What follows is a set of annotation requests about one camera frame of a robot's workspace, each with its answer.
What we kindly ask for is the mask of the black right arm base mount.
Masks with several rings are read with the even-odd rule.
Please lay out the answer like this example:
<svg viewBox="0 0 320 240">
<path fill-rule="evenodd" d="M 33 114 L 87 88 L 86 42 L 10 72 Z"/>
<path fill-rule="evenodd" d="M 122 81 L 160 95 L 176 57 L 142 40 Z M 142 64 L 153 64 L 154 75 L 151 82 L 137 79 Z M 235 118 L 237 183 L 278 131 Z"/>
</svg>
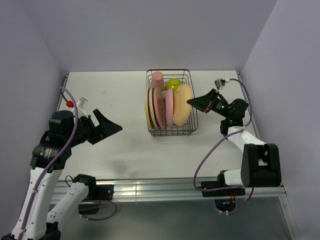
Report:
<svg viewBox="0 0 320 240">
<path fill-rule="evenodd" d="M 215 191 L 202 192 L 204 198 L 214 198 L 215 207 L 219 213 L 229 214 L 236 209 L 237 197 L 244 196 L 246 191 L 244 188 L 238 187 L 233 189 L 222 189 L 225 187 L 223 183 L 219 181 L 202 181 L 200 183 L 200 189 Z"/>
</svg>

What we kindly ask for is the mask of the solid pink plate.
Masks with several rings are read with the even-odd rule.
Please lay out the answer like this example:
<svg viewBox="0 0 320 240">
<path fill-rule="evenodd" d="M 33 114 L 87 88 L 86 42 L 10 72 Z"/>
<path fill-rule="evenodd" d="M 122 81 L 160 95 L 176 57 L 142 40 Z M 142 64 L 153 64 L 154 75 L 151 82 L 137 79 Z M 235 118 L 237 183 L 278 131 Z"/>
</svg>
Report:
<svg viewBox="0 0 320 240">
<path fill-rule="evenodd" d="M 174 94 L 173 90 L 170 88 L 166 91 L 165 95 L 165 120 L 166 125 L 171 127 L 173 125 L 174 116 Z"/>
</svg>

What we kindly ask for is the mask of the small speckled ceramic cup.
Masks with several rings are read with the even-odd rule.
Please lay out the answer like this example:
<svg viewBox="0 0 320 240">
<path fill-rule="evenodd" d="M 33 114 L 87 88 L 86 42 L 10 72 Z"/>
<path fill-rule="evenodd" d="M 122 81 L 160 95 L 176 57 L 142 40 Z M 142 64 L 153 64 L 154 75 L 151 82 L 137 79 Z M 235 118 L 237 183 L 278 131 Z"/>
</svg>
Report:
<svg viewBox="0 0 320 240">
<path fill-rule="evenodd" d="M 162 91 L 161 96 L 162 96 L 162 99 L 165 100 L 167 96 L 167 91 L 166 90 Z"/>
</svg>

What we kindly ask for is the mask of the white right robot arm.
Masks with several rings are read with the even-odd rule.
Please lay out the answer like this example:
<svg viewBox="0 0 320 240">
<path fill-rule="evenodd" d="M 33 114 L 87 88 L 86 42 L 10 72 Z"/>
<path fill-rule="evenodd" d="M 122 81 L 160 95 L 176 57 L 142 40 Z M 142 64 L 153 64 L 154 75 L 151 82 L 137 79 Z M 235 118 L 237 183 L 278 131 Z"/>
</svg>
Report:
<svg viewBox="0 0 320 240">
<path fill-rule="evenodd" d="M 208 113 L 213 111 L 223 117 L 220 133 L 242 151 L 241 168 L 223 170 L 218 175 L 217 191 L 229 194 L 236 187 L 278 187 L 282 182 L 279 149 L 275 144 L 265 143 L 245 130 L 243 118 L 249 103 L 237 98 L 231 103 L 212 89 L 193 100 L 194 107 Z"/>
</svg>

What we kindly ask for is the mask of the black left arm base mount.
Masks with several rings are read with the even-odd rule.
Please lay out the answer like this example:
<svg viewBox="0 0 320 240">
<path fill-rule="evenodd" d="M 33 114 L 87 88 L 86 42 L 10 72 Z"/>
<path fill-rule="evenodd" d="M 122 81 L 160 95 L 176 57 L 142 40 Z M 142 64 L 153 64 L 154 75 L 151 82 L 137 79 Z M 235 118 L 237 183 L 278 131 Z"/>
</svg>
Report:
<svg viewBox="0 0 320 240">
<path fill-rule="evenodd" d="M 99 211 L 101 203 L 89 203 L 89 200 L 107 200 L 111 201 L 114 194 L 113 184 L 97 184 L 94 176 L 86 174 L 78 174 L 73 183 L 83 183 L 88 186 L 88 196 L 78 206 L 78 212 L 82 215 L 96 215 Z"/>
</svg>

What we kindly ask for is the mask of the cream and yellow plate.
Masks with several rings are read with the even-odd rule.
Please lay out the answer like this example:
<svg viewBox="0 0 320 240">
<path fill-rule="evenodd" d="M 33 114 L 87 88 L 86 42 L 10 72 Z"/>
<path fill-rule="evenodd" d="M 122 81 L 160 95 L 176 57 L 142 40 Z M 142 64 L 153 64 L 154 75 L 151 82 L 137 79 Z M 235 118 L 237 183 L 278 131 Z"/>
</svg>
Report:
<svg viewBox="0 0 320 240">
<path fill-rule="evenodd" d="M 153 122 L 152 122 L 151 116 L 150 116 L 148 93 L 149 93 L 149 89 L 147 88 L 146 91 L 145 91 L 145 97 L 144 97 L 145 117 L 146 117 L 146 122 L 147 122 L 148 128 L 153 129 L 154 125 L 153 125 Z"/>
</svg>

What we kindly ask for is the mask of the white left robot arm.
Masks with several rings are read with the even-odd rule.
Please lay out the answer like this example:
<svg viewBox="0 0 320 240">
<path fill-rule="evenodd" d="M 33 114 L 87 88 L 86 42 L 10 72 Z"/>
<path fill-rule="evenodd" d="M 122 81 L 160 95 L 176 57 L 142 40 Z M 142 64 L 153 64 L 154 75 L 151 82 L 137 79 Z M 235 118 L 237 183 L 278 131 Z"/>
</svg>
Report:
<svg viewBox="0 0 320 240">
<path fill-rule="evenodd" d="M 54 189 L 72 155 L 72 148 L 84 142 L 94 145 L 120 132 L 123 128 L 107 119 L 98 109 L 93 111 L 98 120 L 94 125 L 80 101 L 66 100 L 68 110 L 59 110 L 48 121 L 49 129 L 32 151 L 30 180 L 22 210 L 14 229 L 4 240 L 59 240 L 70 215 L 83 200 L 95 204 L 111 204 L 112 198 L 100 198 L 96 178 L 78 174 L 72 179 L 67 193 L 50 209 Z"/>
</svg>

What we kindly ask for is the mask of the orange round plate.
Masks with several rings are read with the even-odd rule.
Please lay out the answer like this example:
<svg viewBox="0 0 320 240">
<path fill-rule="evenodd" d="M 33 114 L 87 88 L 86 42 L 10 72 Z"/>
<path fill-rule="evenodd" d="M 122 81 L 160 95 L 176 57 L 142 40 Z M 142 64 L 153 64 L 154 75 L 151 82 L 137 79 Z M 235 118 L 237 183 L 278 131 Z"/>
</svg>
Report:
<svg viewBox="0 0 320 240">
<path fill-rule="evenodd" d="M 192 109 L 192 106 L 187 103 L 187 100 L 192 98 L 192 88 L 188 84 L 182 84 L 176 89 L 173 96 L 173 122 L 175 125 L 183 126 L 187 122 Z"/>
</svg>

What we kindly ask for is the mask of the salmon pink cup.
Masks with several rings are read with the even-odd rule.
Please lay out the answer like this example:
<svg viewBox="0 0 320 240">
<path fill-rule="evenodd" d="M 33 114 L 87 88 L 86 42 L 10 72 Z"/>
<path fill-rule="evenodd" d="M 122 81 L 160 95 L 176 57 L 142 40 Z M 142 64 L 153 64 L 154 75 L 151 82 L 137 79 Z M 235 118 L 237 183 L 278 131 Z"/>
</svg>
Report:
<svg viewBox="0 0 320 240">
<path fill-rule="evenodd" d="M 151 88 L 159 88 L 161 92 L 165 90 L 164 75 L 162 72 L 155 71 L 152 74 L 150 87 Z"/>
</svg>

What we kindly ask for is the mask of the lime green bowl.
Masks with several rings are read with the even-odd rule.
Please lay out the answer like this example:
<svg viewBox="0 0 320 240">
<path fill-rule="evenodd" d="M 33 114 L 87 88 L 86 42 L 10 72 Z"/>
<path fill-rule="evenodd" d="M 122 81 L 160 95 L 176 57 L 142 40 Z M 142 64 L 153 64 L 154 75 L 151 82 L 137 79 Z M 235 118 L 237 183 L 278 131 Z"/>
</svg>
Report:
<svg viewBox="0 0 320 240">
<path fill-rule="evenodd" d="M 173 92 L 177 90 L 179 86 L 181 86 L 183 83 L 180 79 L 178 78 L 171 78 L 169 79 L 166 84 L 165 84 L 165 90 L 172 89 Z"/>
</svg>

